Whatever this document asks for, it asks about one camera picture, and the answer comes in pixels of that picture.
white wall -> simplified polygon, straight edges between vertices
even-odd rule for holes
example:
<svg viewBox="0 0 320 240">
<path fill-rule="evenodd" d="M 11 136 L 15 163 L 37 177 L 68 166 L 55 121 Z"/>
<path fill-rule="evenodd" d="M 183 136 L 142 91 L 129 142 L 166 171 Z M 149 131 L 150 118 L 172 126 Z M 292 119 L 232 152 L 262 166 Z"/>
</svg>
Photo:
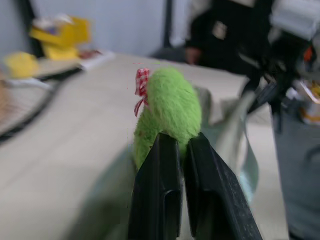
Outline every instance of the white wall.
<svg viewBox="0 0 320 240">
<path fill-rule="evenodd" d="M 173 19 L 170 42 L 173 45 L 181 45 L 185 42 L 188 33 L 191 0 L 172 0 Z"/>
<path fill-rule="evenodd" d="M 2 59 L 16 51 L 30 50 L 28 38 L 24 32 L 19 12 L 13 0 L 0 1 L 0 68 L 4 68 Z"/>
<path fill-rule="evenodd" d="M 183 34 L 188 0 L 175 2 L 174 29 Z M 33 4 L 40 16 L 65 13 L 89 18 L 97 48 L 146 56 L 162 46 L 165 0 L 33 0 Z"/>
</svg>

yellow object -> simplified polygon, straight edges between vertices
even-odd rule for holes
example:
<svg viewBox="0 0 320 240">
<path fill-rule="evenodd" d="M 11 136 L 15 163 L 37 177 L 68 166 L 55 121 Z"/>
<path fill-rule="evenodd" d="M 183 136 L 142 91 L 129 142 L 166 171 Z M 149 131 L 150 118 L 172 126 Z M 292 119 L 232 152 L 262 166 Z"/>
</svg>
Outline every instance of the yellow object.
<svg viewBox="0 0 320 240">
<path fill-rule="evenodd" d="M 60 47 L 51 43 L 44 42 L 42 44 L 45 56 L 48 59 L 59 60 L 72 60 L 78 58 L 78 50 L 74 46 Z"/>
<path fill-rule="evenodd" d="M 309 103 L 300 109 L 302 120 L 311 125 L 320 125 L 320 105 Z"/>
<path fill-rule="evenodd" d="M 77 45 L 91 41 L 90 23 L 85 18 L 71 17 L 73 24 L 60 26 L 57 34 L 50 34 L 32 27 L 30 36 L 42 43 L 47 58 L 52 60 L 70 60 L 78 58 Z"/>
<path fill-rule="evenodd" d="M 313 93 L 314 97 L 320 99 L 320 86 L 315 82 L 312 83 L 311 92 Z"/>
<path fill-rule="evenodd" d="M 4 63 L 14 79 L 30 78 L 39 69 L 35 56 L 26 52 L 16 52 L 4 58 Z"/>
</svg>

green fuzzy fabric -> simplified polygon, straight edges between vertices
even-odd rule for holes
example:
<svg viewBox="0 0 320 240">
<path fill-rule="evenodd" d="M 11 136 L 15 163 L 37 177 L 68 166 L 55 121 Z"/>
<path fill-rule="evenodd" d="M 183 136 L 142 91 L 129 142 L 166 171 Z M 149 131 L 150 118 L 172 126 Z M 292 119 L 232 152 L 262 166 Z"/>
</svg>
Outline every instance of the green fuzzy fabric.
<svg viewBox="0 0 320 240">
<path fill-rule="evenodd" d="M 150 77 L 144 107 L 134 131 L 134 161 L 139 169 L 157 135 L 165 132 L 179 143 L 183 157 L 188 141 L 201 128 L 202 113 L 196 91 L 175 68 L 160 68 Z"/>
</svg>

red checkered bow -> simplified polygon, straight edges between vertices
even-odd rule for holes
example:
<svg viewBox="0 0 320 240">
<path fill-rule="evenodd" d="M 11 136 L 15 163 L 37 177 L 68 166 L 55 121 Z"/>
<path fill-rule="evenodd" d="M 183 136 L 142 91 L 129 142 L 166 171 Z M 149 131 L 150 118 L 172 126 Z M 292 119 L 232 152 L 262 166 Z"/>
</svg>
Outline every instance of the red checkered bow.
<svg viewBox="0 0 320 240">
<path fill-rule="evenodd" d="M 148 106 L 147 82 L 149 80 L 150 70 L 148 68 L 140 68 L 136 71 L 135 76 L 135 95 L 142 97 L 134 107 L 134 115 L 138 116 L 138 111 L 142 103 Z"/>
</svg>

yellow container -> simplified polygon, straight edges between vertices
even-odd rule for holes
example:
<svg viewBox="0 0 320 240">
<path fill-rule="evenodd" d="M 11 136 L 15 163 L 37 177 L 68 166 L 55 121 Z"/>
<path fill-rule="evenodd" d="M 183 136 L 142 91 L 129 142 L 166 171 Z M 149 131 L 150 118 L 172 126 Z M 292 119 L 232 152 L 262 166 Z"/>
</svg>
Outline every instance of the yellow container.
<svg viewBox="0 0 320 240">
<path fill-rule="evenodd" d="M 52 60 L 71 60 L 78 58 L 77 45 L 91 41 L 90 23 L 85 18 L 71 17 L 73 24 L 64 24 L 57 34 L 50 34 L 31 27 L 30 36 L 42 43 L 44 53 Z"/>
<path fill-rule="evenodd" d="M 36 57 L 26 52 L 10 54 L 4 58 L 4 63 L 14 79 L 30 78 L 39 69 Z"/>
<path fill-rule="evenodd" d="M 78 58 L 78 49 L 74 46 L 61 47 L 51 43 L 42 43 L 43 51 L 48 59 L 54 61 L 72 60 Z"/>
<path fill-rule="evenodd" d="M 302 120 L 307 124 L 320 126 L 320 97 L 317 94 L 319 91 L 318 87 L 316 88 L 315 85 L 307 86 L 301 83 L 298 85 L 298 90 L 305 99 L 304 106 L 300 109 Z"/>
</svg>

